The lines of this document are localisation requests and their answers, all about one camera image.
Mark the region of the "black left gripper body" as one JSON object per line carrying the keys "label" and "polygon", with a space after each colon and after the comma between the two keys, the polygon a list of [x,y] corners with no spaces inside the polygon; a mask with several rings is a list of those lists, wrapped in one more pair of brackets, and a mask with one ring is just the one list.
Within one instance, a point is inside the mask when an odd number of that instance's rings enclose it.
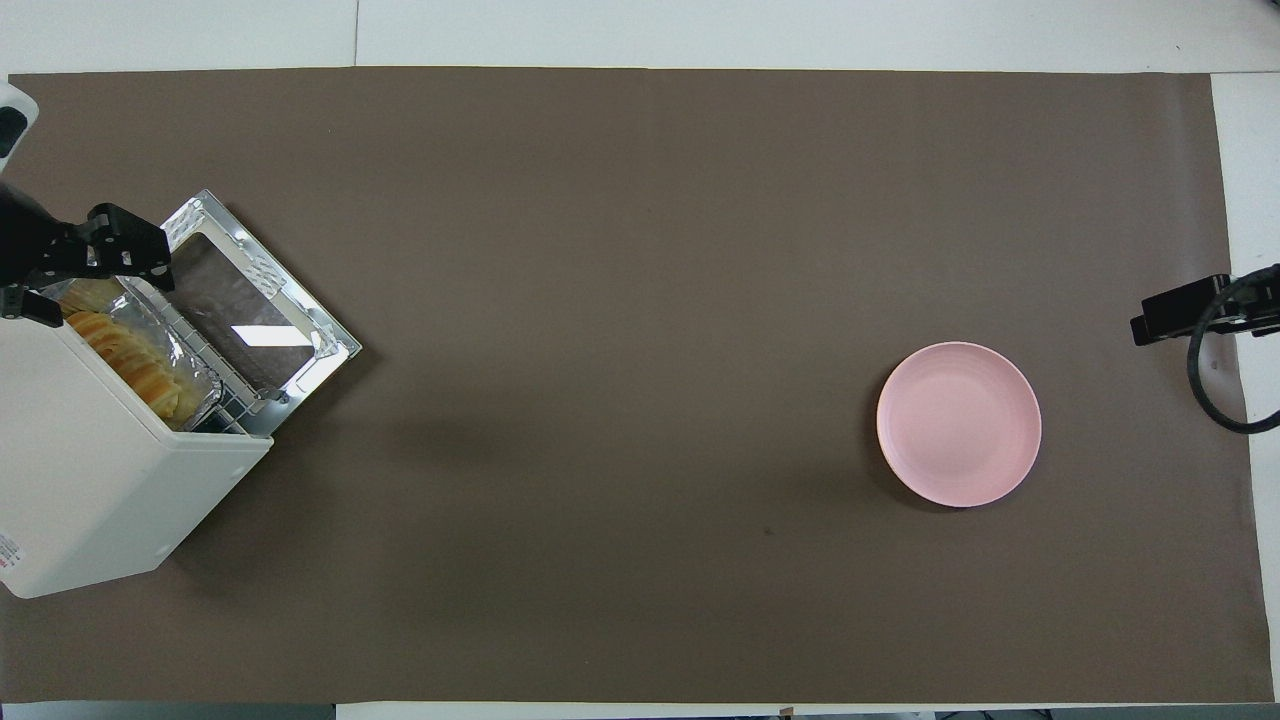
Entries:
{"label": "black left gripper body", "polygon": [[1,187],[1,283],[78,277],[90,268],[78,225],[60,222],[19,190]]}

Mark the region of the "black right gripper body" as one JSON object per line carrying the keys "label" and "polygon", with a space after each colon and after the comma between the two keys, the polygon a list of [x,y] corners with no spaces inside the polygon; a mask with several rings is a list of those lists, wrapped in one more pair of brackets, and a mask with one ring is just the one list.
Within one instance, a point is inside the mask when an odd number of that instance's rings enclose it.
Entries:
{"label": "black right gripper body", "polygon": [[1233,323],[1235,333],[1271,336],[1279,332],[1279,265],[1270,265],[1236,278],[1233,302],[1239,310],[1239,320]]}

